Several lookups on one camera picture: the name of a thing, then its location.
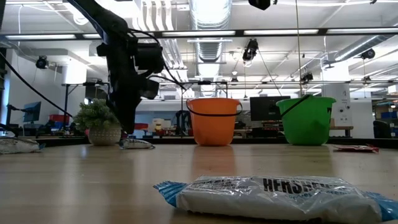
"workbench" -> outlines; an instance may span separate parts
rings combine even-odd
[[[46,148],[0,156],[0,223],[265,223],[177,210],[153,189],[201,175],[341,177],[398,200],[398,151],[335,152],[288,144]]]

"ceiling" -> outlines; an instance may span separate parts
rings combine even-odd
[[[299,3],[341,3],[345,1],[327,1],[327,0],[299,0]],[[363,0],[352,0],[348,2],[357,2]],[[296,28],[296,7],[278,4],[271,6],[266,11],[261,11],[252,6],[245,4],[245,1],[233,1],[231,10],[231,19],[229,27],[231,29],[280,29],[280,28]],[[294,2],[292,0],[280,0],[279,2]],[[69,11],[53,12],[41,11],[51,10],[44,4],[16,4],[14,0],[8,0],[4,13],[1,33],[18,34],[19,21],[21,26],[21,34],[29,33],[65,33],[65,32],[95,32],[90,23],[79,26],[73,23],[73,14]],[[172,22],[177,30],[190,29],[190,12],[184,10],[188,1],[176,0],[172,1]],[[397,3],[376,3],[376,4],[358,4],[350,6],[333,6],[333,7],[298,7],[298,21],[300,28],[319,28],[319,27],[381,27],[386,26],[390,21],[398,22]],[[52,4],[57,10],[65,10],[65,6],[61,4]],[[132,26],[131,18],[126,17],[127,23]],[[354,41],[362,38],[362,36],[328,36],[324,37],[301,37],[300,49],[298,48],[297,37],[259,37],[259,50],[262,52],[265,64],[273,78],[277,81],[290,81],[291,75],[296,77],[299,73],[295,73],[299,64],[304,65],[311,61],[319,53],[339,51]],[[231,38],[232,42],[225,43],[223,49],[223,64],[220,66],[220,74],[218,80],[231,79],[231,72],[238,72],[238,80],[259,82],[269,81],[270,76],[261,57],[257,55],[254,58],[251,67],[243,67],[241,60],[242,51],[248,42],[248,38],[236,37]],[[196,55],[193,44],[187,42],[187,39],[177,39],[178,48],[182,54],[183,62],[188,68],[188,78],[197,76],[197,65],[195,64]],[[83,58],[92,66],[89,69],[89,77],[97,77],[106,79],[107,69],[106,61],[99,57],[89,56],[89,40],[71,40],[71,41],[47,41],[47,42],[21,42],[22,49],[67,49],[73,54]],[[374,47],[376,58],[398,49],[398,37],[393,37],[378,46]],[[361,79],[364,73],[371,73],[398,63],[398,52],[389,54],[375,60],[373,63],[367,64],[364,68],[361,59],[350,59],[350,75],[352,79]],[[320,78],[320,67],[312,69],[314,78]],[[388,80],[398,77],[398,72],[387,73],[377,79]],[[250,89],[253,94],[258,90],[252,90],[256,85],[238,85],[232,88]],[[384,85],[377,86],[375,91],[382,90],[387,87]],[[260,88],[274,88],[274,86],[262,86]]]

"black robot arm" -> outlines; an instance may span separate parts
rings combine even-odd
[[[128,28],[127,22],[115,13],[101,7],[95,0],[68,0],[93,25],[103,43],[97,47],[99,56],[105,56],[111,84],[107,105],[115,113],[123,130],[134,131],[136,107],[141,97],[154,99],[159,84],[146,77],[163,70],[162,47],[159,44],[141,44]],[[135,66],[148,70],[138,75]]]

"computer monitor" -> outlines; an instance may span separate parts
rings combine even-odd
[[[40,118],[40,108],[42,102],[29,103],[24,106],[24,110],[27,110],[24,115],[24,122],[38,121]]]
[[[279,107],[276,102],[290,99],[290,96],[260,96],[250,97],[250,111],[252,121],[278,121],[280,117]]]

